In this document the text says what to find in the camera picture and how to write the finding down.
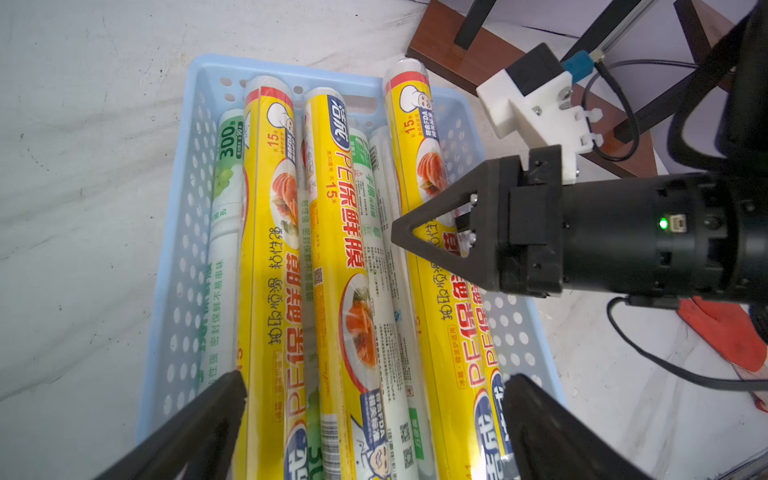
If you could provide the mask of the white wrap roll large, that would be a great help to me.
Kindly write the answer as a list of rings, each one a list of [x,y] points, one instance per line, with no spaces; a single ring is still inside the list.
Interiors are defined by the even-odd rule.
[[[235,365],[237,284],[243,225],[244,111],[228,110],[219,120],[217,162],[206,271],[204,351],[199,386],[213,384]]]

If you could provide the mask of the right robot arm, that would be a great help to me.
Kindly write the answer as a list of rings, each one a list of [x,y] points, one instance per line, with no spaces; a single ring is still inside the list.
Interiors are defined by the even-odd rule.
[[[538,45],[477,88],[499,136],[529,160],[487,160],[394,222],[393,242],[484,289],[565,289],[767,301],[767,5],[758,2],[698,64],[670,123],[683,175],[577,183],[594,112],[568,104],[599,52],[559,60]]]

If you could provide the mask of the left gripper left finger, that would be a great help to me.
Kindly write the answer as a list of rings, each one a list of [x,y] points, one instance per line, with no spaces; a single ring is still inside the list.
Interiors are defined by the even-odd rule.
[[[99,475],[101,479],[226,479],[247,391],[231,371]]]

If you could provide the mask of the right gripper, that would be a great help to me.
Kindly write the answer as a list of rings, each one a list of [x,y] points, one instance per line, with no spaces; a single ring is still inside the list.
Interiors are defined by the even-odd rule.
[[[558,146],[487,160],[392,226],[392,242],[489,291],[729,297],[729,189],[709,174],[564,185]]]

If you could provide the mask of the yellow wrap roll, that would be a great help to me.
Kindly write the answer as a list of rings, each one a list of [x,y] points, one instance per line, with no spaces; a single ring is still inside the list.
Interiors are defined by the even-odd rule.
[[[383,80],[400,208],[411,213],[449,185],[426,68],[401,59]],[[441,479],[503,479],[511,449],[493,389],[502,379],[479,290],[407,256],[431,431]]]
[[[247,479],[310,473],[294,105],[288,86],[245,88],[246,212],[239,318],[248,329]]]
[[[304,150],[320,374],[320,429],[328,479],[388,479],[388,445],[345,101],[307,94]]]

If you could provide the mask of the white green wrap roll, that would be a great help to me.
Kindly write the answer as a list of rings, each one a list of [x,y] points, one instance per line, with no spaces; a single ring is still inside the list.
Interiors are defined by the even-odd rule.
[[[350,130],[351,154],[359,200],[369,290],[373,301],[376,353],[381,375],[387,444],[394,479],[433,479],[434,462],[420,431],[420,418],[409,404],[401,340],[393,305],[384,232],[369,142],[363,131]]]

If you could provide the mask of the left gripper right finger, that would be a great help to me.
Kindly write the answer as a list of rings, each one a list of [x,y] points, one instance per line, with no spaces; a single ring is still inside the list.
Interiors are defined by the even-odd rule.
[[[503,414],[523,479],[646,479],[529,377],[505,383]]]

